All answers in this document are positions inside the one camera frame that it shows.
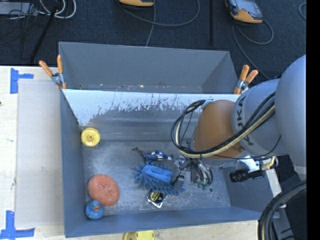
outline dark carpet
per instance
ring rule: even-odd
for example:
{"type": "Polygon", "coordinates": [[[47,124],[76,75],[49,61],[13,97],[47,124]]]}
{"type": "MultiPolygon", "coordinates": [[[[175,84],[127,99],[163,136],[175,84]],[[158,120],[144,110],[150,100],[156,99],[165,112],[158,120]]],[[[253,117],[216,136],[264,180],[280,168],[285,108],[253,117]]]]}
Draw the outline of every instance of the dark carpet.
{"type": "MultiPolygon", "coordinates": [[[[9,1],[32,3],[36,11],[45,12],[40,0],[9,1]]],[[[212,12],[211,0],[156,0],[154,7],[136,10],[125,10],[117,0],[75,1],[74,16],[65,19],[75,9],[73,1],[66,0],[62,18],[53,19],[42,42],[49,15],[0,15],[0,65],[37,66],[44,60],[56,67],[61,41],[229,51],[237,76],[244,64],[259,70],[254,86],[280,77],[307,50],[307,0],[255,0],[264,21],[250,25],[235,24],[225,0],[212,0],[212,12]]],[[[56,4],[55,0],[42,2],[49,12],[56,4]]],[[[279,157],[276,172],[280,183],[295,176],[289,157],[279,157]]],[[[295,234],[305,239],[306,226],[295,234]]]]}

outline wooden table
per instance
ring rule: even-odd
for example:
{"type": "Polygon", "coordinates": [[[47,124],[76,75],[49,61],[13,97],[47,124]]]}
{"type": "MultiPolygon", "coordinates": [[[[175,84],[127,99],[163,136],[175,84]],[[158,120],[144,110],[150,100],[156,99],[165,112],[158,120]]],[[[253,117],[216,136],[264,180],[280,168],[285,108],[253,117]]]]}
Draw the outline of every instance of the wooden table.
{"type": "MultiPolygon", "coordinates": [[[[11,66],[0,66],[0,230],[6,227],[6,211],[15,211],[16,172],[17,172],[17,114],[19,92],[10,94],[11,66]]],[[[20,74],[30,73],[34,80],[48,79],[41,67],[14,66],[20,74]]],[[[257,240],[256,220],[219,224],[188,226],[171,229],[155,229],[155,240],[257,240]]],[[[27,239],[65,239],[64,226],[34,225],[34,237],[27,239]]],[[[122,240],[124,233],[77,237],[77,239],[122,240]]]]}

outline black floor cable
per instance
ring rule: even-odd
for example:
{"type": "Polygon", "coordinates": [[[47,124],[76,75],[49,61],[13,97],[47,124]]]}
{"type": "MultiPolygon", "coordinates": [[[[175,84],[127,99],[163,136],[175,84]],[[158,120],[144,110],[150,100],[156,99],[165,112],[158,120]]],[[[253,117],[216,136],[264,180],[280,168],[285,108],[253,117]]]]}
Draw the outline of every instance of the black floor cable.
{"type": "Polygon", "coordinates": [[[258,221],[258,239],[259,240],[275,240],[272,234],[272,221],[275,212],[287,204],[294,198],[297,198],[301,195],[307,194],[307,180],[301,181],[296,186],[291,189],[281,192],[276,195],[270,203],[267,205],[265,210],[262,212],[261,217],[258,221]]]}
{"type": "Polygon", "coordinates": [[[193,21],[198,17],[198,15],[199,15],[199,13],[200,13],[200,1],[199,1],[199,0],[196,0],[196,2],[197,2],[197,12],[196,12],[195,16],[194,16],[192,19],[190,19],[190,20],[188,20],[188,21],[186,21],[186,22],[183,22],[183,23],[166,24],[166,23],[156,22],[156,7],[155,7],[156,4],[153,5],[153,21],[150,21],[150,20],[141,18],[141,17],[139,17],[139,16],[131,13],[129,10],[125,9],[125,8],[121,5],[121,3],[119,2],[119,0],[116,0],[116,2],[117,2],[117,4],[118,4],[127,14],[135,17],[135,18],[138,19],[138,20],[141,20],[141,21],[144,21],[144,22],[146,22],[146,23],[152,24],[151,31],[150,31],[150,34],[149,34],[149,36],[148,36],[148,40],[147,40],[145,46],[148,46],[148,44],[149,44],[149,41],[150,41],[150,38],[151,38],[151,34],[152,34],[152,32],[153,32],[154,26],[160,26],[160,27],[182,27],[182,26],[185,26],[185,25],[193,22],[193,21]]]}
{"type": "Polygon", "coordinates": [[[269,39],[268,41],[266,41],[266,42],[257,42],[257,41],[254,41],[254,40],[250,39],[249,37],[247,37],[247,36],[240,30],[239,26],[241,26],[241,25],[238,24],[238,23],[235,23],[235,22],[236,22],[235,20],[232,21],[232,34],[233,34],[234,40],[235,40],[236,44],[238,45],[239,49],[241,50],[241,52],[243,53],[243,55],[246,57],[246,59],[253,65],[253,67],[254,67],[255,69],[257,69],[257,70],[259,71],[259,73],[260,73],[261,75],[263,75],[267,80],[270,80],[271,78],[270,78],[268,75],[266,75],[263,71],[261,71],[261,70],[255,65],[255,63],[252,62],[252,60],[248,57],[248,55],[246,54],[246,52],[244,51],[244,49],[241,47],[241,45],[240,45],[240,43],[239,43],[239,41],[238,41],[238,39],[237,39],[236,33],[235,33],[235,28],[236,28],[236,29],[239,31],[239,33],[240,33],[245,39],[247,39],[249,42],[251,42],[251,43],[253,43],[253,44],[256,44],[256,45],[261,45],[261,46],[270,44],[270,43],[272,42],[272,40],[274,39],[274,31],[273,31],[273,28],[271,27],[271,25],[270,25],[265,19],[263,19],[262,22],[266,23],[267,26],[268,26],[269,29],[270,29],[271,37],[270,37],[270,39],[269,39]]]}

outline power strip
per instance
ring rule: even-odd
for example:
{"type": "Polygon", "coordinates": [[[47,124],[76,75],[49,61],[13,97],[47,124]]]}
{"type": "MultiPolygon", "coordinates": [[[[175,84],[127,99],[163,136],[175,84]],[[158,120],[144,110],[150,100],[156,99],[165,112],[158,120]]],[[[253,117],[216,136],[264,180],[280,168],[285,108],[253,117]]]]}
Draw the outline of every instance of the power strip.
{"type": "MultiPolygon", "coordinates": [[[[28,12],[33,11],[35,7],[32,3],[29,2],[11,2],[6,1],[0,2],[0,15],[9,15],[10,16],[24,16],[28,12]]],[[[38,15],[38,11],[34,10],[33,16],[38,15]]]]}

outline blue scrub brush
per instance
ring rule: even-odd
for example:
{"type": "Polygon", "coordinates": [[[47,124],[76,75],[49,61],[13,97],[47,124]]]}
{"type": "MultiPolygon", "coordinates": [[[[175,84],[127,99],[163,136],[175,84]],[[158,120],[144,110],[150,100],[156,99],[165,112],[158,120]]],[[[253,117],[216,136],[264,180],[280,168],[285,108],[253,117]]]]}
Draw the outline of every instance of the blue scrub brush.
{"type": "Polygon", "coordinates": [[[147,188],[150,191],[158,191],[165,195],[180,194],[180,191],[174,188],[172,184],[174,173],[170,168],[152,162],[140,163],[136,167],[135,178],[136,184],[140,184],[140,188],[147,188]]]}

